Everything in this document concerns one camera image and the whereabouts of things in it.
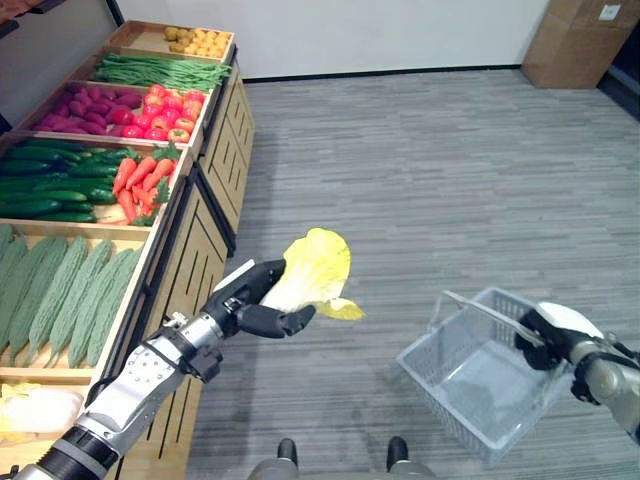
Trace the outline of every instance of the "wall baseboard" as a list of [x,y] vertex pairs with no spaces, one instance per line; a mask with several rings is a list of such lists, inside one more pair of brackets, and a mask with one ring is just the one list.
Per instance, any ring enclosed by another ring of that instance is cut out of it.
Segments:
[[517,70],[519,64],[473,65],[468,67],[407,68],[401,70],[372,70],[369,72],[319,73],[314,75],[291,75],[282,77],[245,78],[244,83],[290,82],[295,80],[319,80],[325,78],[381,77],[412,73],[469,72],[474,70]]

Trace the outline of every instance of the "green bean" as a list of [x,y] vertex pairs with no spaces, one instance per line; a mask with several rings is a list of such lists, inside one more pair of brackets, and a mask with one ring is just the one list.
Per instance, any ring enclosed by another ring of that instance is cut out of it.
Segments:
[[195,88],[206,92],[221,85],[230,70],[231,67],[214,62],[110,53],[98,64],[93,79],[141,86],[159,83],[168,88]]

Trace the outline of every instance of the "carrot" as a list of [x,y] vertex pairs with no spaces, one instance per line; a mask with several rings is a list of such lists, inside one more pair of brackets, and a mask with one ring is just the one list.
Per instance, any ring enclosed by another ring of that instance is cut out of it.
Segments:
[[122,211],[127,216],[129,223],[133,222],[138,215],[136,215],[136,207],[133,205],[133,197],[129,190],[120,190],[118,193],[118,203],[122,207]]
[[133,196],[138,197],[138,200],[140,200],[142,202],[142,205],[146,208],[153,208],[153,200],[156,198],[157,194],[157,190],[155,193],[153,193],[153,191],[145,192],[136,185],[133,186]]
[[144,157],[144,159],[140,162],[136,170],[131,174],[129,179],[127,180],[126,188],[130,189],[136,183],[141,182],[144,177],[146,177],[149,173],[156,168],[156,161],[152,157]]
[[138,192],[142,190],[142,183],[138,183],[136,185],[131,186],[131,196],[133,197],[133,201],[135,203],[140,203],[140,198],[138,197]]
[[174,167],[175,167],[175,162],[173,160],[169,158],[164,158],[160,160],[160,162],[158,162],[158,165],[156,166],[153,173],[147,175],[147,177],[142,182],[142,189],[145,192],[148,192],[149,190],[151,190],[158,183],[160,183],[160,180],[162,180],[162,177],[166,177],[170,175]]
[[113,194],[117,195],[120,190],[124,188],[127,184],[127,180],[131,176],[131,174],[135,171],[136,167],[135,160],[133,158],[123,158],[120,162],[120,166],[118,167],[118,174],[116,175],[116,179],[113,181]]

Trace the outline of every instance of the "gray plastic basket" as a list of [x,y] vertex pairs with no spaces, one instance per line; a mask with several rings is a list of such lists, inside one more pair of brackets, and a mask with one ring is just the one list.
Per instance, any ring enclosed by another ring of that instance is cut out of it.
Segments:
[[[514,320],[534,307],[497,288],[473,301]],[[397,357],[429,409],[467,448],[495,466],[569,389],[571,367],[536,371],[514,347],[514,331],[465,307]]]

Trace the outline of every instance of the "tomato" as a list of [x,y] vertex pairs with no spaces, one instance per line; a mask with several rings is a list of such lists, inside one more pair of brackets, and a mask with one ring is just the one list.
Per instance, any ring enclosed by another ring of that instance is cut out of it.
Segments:
[[164,99],[159,97],[158,95],[154,95],[153,93],[147,93],[144,96],[144,104],[145,105],[157,105],[160,108],[164,107]]
[[144,138],[147,140],[164,141],[167,139],[167,132],[160,128],[150,128],[144,132]]
[[179,119],[182,114],[173,108],[165,108],[164,112],[162,112],[163,117],[167,117],[169,119],[169,127],[173,127],[176,123],[176,120]]
[[164,115],[158,115],[151,120],[151,128],[168,132],[171,129],[171,121]]
[[167,94],[167,89],[164,88],[162,85],[158,85],[156,83],[155,85],[151,85],[149,87],[149,93],[152,93],[153,95],[157,95],[158,97],[164,97]]
[[131,125],[131,122],[133,122],[133,113],[128,107],[117,107],[113,110],[111,117],[117,125]]
[[172,142],[187,143],[189,141],[189,137],[189,132],[182,130],[181,128],[169,130],[169,140]]
[[196,102],[204,103],[205,95],[199,90],[189,90],[184,94],[185,100],[195,100]]
[[122,130],[122,136],[125,138],[142,138],[144,130],[138,125],[127,125]]
[[153,118],[156,115],[160,115],[162,113],[162,107],[158,105],[145,105],[142,109],[142,113]]
[[147,130],[151,126],[151,115],[140,113],[133,116],[133,124],[139,126],[142,130]]
[[195,122],[200,116],[200,109],[193,107],[183,108],[182,116]]
[[182,97],[179,95],[167,95],[164,99],[164,108],[182,110]]
[[191,133],[193,132],[193,129],[195,128],[196,124],[193,122],[193,120],[182,117],[177,119],[176,123],[173,126],[175,128],[186,130],[187,132]]
[[198,100],[187,100],[182,104],[182,108],[197,108],[198,111],[202,110],[202,102]]

